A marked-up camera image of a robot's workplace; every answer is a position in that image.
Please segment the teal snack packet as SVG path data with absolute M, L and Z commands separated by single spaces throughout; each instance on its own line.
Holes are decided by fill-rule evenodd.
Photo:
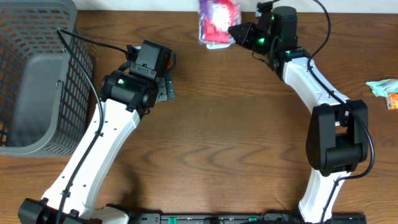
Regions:
M 390 93 L 397 93 L 397 79 L 366 82 L 375 96 L 388 97 Z

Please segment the orange tissue pack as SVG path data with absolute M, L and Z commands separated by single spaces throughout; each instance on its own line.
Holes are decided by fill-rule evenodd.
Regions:
M 386 97 L 387 101 L 387 109 L 388 110 L 397 110 L 398 109 L 398 94 L 397 93 L 389 93 Z

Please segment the orange red snack wrapper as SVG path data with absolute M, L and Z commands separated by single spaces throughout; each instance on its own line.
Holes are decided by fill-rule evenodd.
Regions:
M 168 69 L 172 68 L 172 65 L 173 65 L 173 62 L 170 61 L 169 64 L 168 64 L 168 66 L 167 66 L 167 68 L 168 68 Z

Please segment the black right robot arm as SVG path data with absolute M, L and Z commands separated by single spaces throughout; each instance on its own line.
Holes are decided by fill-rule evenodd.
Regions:
M 368 107 L 340 93 L 321 74 L 313 55 L 298 45 L 295 8 L 260 2 L 256 17 L 257 23 L 231 26 L 228 33 L 290 86 L 311 114 L 305 144 L 311 174 L 298 209 L 264 213 L 261 223 L 364 223 L 362 215 L 334 216 L 332 207 L 343 183 L 359 178 L 357 166 L 374 164 Z

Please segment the red purple snack bag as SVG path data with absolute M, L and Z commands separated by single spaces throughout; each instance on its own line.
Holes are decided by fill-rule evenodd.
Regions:
M 234 44 L 228 29 L 241 23 L 238 0 L 199 0 L 199 36 L 204 45 Z

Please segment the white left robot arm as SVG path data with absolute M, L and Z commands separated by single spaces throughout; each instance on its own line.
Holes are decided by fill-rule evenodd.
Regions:
M 149 40 L 129 47 L 126 61 L 103 78 L 101 98 L 68 164 L 40 200 L 26 198 L 21 223 L 129 223 L 117 205 L 97 210 L 103 181 L 127 137 L 157 102 L 174 99 L 176 54 Z

